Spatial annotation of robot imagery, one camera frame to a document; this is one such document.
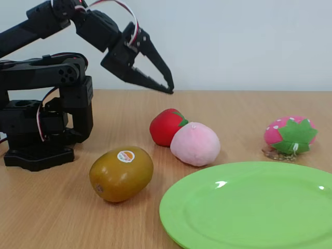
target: red plush toy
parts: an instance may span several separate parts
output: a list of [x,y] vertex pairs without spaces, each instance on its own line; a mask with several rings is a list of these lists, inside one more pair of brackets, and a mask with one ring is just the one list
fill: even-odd
[[156,144],[170,147],[176,132],[188,124],[188,120],[176,109],[167,109],[151,122],[150,133]]

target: black robotic arm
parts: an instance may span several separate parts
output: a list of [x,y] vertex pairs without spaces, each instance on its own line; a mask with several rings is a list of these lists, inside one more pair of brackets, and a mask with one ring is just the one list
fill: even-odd
[[[84,0],[46,1],[26,12],[28,19],[17,26],[0,33],[0,58],[38,40],[65,29],[75,23],[76,33],[108,54],[101,65],[112,74],[131,84],[143,86],[168,94],[173,93],[174,83],[170,69],[155,49],[149,35],[140,28],[135,42],[128,45],[134,31],[129,23],[124,32],[106,14],[98,10],[78,11],[76,6],[87,7]],[[164,76],[168,87],[157,83],[133,67],[136,56],[142,53],[148,57]]]
[[[172,94],[172,74],[149,35],[140,28],[133,43],[135,25],[123,32],[104,13],[87,10],[84,0],[46,1],[27,11],[27,20],[0,33],[0,58],[75,23],[76,33],[99,51],[108,53],[101,65],[121,80]],[[155,82],[133,67],[142,53],[163,74],[168,86]],[[92,78],[85,75],[87,59],[78,53],[60,53],[21,62],[0,61],[0,131],[7,134],[7,166],[39,171],[74,160],[74,152],[65,147],[82,143],[91,133]],[[9,90],[54,87],[60,93],[43,107],[43,101],[10,101]],[[66,127],[67,115],[73,116],[73,128]]]

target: green strawberry leaf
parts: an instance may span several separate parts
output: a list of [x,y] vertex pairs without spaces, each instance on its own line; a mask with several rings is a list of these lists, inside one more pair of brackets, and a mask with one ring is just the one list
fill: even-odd
[[182,127],[182,126],[185,126],[185,125],[188,124],[188,123],[189,123],[188,120],[183,119],[183,120],[181,121],[181,123],[178,124],[178,126],[179,126],[179,127]]
[[178,113],[178,112],[173,112],[173,113],[182,118],[181,123],[178,124],[179,127],[185,126],[186,124],[189,123],[189,121],[187,119],[185,119],[185,117],[181,113]]
[[298,149],[294,151],[295,143],[288,142],[288,141],[281,141],[279,143],[273,144],[272,147],[275,148],[277,151],[285,153],[287,155],[291,155],[295,153],[303,153],[310,150],[309,144],[298,144]]
[[[304,119],[301,123],[297,123],[290,119],[287,121],[286,126],[279,128],[278,131],[283,141],[272,144],[272,147],[285,154],[309,151],[309,144],[318,133],[318,130],[312,128],[307,119]],[[296,144],[298,144],[298,148],[294,151],[294,146]]]
[[298,144],[310,144],[318,133],[318,130],[312,128],[307,119],[301,123],[290,119],[286,126],[279,128],[278,131],[284,141]]

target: wooden table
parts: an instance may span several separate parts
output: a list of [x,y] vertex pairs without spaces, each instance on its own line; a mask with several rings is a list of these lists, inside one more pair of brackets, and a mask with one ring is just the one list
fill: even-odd
[[[0,161],[0,248],[179,248],[163,230],[159,203],[169,187],[198,169],[153,143],[149,124],[158,113],[175,107],[212,128],[222,144],[214,165],[268,160],[261,152],[266,126],[278,117],[306,116],[319,135],[297,163],[332,173],[331,103],[330,92],[95,91],[94,129],[75,146],[75,162],[31,173]],[[99,156],[122,145],[145,149],[155,172],[136,197],[108,204],[92,190],[88,173]]]

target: pink strawberry toy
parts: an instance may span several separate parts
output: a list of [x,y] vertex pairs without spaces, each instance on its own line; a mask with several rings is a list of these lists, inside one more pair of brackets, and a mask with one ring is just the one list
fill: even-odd
[[310,150],[318,131],[305,117],[289,116],[276,120],[265,131],[265,142],[284,154],[299,154]]

